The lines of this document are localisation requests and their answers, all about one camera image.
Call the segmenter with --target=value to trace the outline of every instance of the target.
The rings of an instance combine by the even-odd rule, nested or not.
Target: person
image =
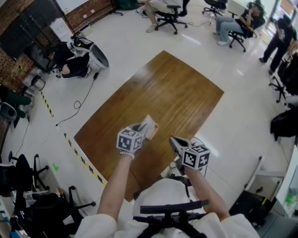
[[[83,57],[75,57],[69,50],[66,42],[48,49],[46,54],[48,59],[54,60],[57,67],[61,69],[60,73],[64,78],[75,76],[87,78],[91,72],[91,68],[88,67],[89,54],[87,53]]]
[[[239,19],[232,17],[218,16],[216,17],[216,31],[214,35],[219,35],[220,41],[217,42],[220,46],[229,44],[229,31],[250,34],[263,24],[263,16],[265,14],[264,7],[260,0],[251,3],[249,9],[245,9]]]
[[[139,3],[144,3],[144,11],[151,21],[151,26],[146,30],[147,33],[155,31],[157,27],[157,21],[155,18],[155,12],[174,14],[174,9],[168,8],[168,6],[180,6],[178,13],[182,11],[183,0],[138,0]]]
[[[20,105],[30,105],[32,103],[30,98],[20,96],[15,92],[9,90],[4,85],[0,85],[0,100],[1,102],[6,102],[10,106],[12,106],[16,110],[17,116],[19,118],[27,118],[27,120],[30,121],[28,113],[19,109]]]
[[[284,14],[283,18],[280,18],[278,21],[271,21],[274,22],[276,33],[267,46],[263,57],[259,58],[259,60],[262,63],[266,63],[273,51],[276,48],[278,49],[270,64],[269,74],[273,75],[292,40],[294,40],[294,45],[297,45],[297,32],[291,24],[291,19],[286,14]]]
[[[148,227],[147,223],[133,220],[125,225],[124,230],[117,231],[117,220],[133,157],[134,155],[131,154],[120,155],[119,162],[103,190],[97,215],[87,216],[82,220],[75,238],[137,238]],[[192,201],[200,199],[210,202],[204,207],[207,215],[200,220],[192,221],[197,231],[209,238],[259,237],[244,215],[229,215],[226,204],[200,171],[185,167],[184,172],[195,191],[189,190]],[[140,214],[142,205],[173,205],[189,202],[184,183],[165,178],[141,192],[134,202],[133,216],[149,216]],[[162,229],[153,237],[186,238],[188,236],[181,230],[168,228]]]

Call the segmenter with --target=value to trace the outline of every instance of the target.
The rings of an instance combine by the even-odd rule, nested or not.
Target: white tiled floor
[[[202,15],[202,0],[191,0],[188,15],[182,20],[195,25],[214,19]],[[51,171],[43,180],[51,189],[60,186],[77,187],[74,193],[78,204],[97,201],[97,206],[89,208],[86,214],[95,214],[103,190],[102,184],[80,162],[67,145],[63,133],[72,140],[92,114],[134,73],[148,63],[162,50],[172,55],[209,78],[224,90],[220,102],[196,133],[211,150],[212,157],[206,178],[223,197],[228,207],[243,190],[243,185],[252,174],[260,155],[266,157],[265,168],[285,170],[290,158],[293,139],[283,139],[282,146],[274,142],[269,133],[270,120],[284,110],[275,103],[276,94],[268,87],[268,65],[261,65],[265,45],[253,38],[245,45],[247,53],[237,43],[230,49],[218,46],[211,34],[215,26],[185,29],[178,26],[178,35],[167,25],[159,31],[145,33],[150,25],[134,11],[125,11],[124,16],[109,15],[93,25],[93,33],[88,37],[106,54],[110,68],[103,69],[94,82],[90,95],[79,113],[61,124],[58,132],[55,123],[73,115],[76,100],[83,101],[92,83],[93,75],[87,79],[57,79],[51,76],[43,93],[54,113],[50,117],[39,95],[31,110],[31,122],[20,153],[24,153],[33,163],[35,154],[40,155],[41,166],[49,165]],[[18,151],[25,133],[27,122],[21,120],[16,129],[9,129],[2,158],[6,161],[10,151]],[[79,153],[83,152],[75,145]],[[54,170],[53,164],[59,167]],[[132,205],[125,202],[120,215],[121,224],[131,219]]]

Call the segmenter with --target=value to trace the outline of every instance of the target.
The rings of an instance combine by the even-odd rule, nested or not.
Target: wooden table
[[[142,122],[147,114],[159,124],[154,138],[144,142],[132,162],[125,195],[130,201],[173,161],[170,135],[191,139],[222,95],[223,91],[199,72],[162,51],[94,113],[75,140],[108,180],[119,159],[118,132]]]

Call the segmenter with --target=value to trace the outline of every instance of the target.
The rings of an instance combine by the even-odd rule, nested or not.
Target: floor tape
[[[50,112],[51,117],[54,117],[54,114],[53,114],[53,112],[52,112],[50,106],[48,105],[47,100],[46,100],[45,96],[43,95],[42,91],[41,91],[41,95],[42,95],[42,98],[43,98],[45,104],[47,105],[47,109],[48,109],[48,111]]]
[[[82,158],[82,156],[78,153],[78,151],[75,149],[75,147],[72,145],[70,139],[68,138],[67,134],[64,133],[64,137],[65,137],[65,140],[67,141],[67,143],[70,145],[71,149],[75,152],[76,156],[79,158],[79,160],[81,162],[83,162],[83,164],[89,169],[89,171],[105,186],[107,185],[107,183],[105,181],[103,181],[103,179],[98,175],[96,174],[95,170],[87,164],[87,162]]]

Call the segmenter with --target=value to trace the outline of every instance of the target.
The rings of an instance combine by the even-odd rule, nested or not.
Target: green sticker
[[[54,163],[53,163],[53,167],[54,167],[55,171],[59,170],[59,167],[58,166],[56,167],[56,165]]]

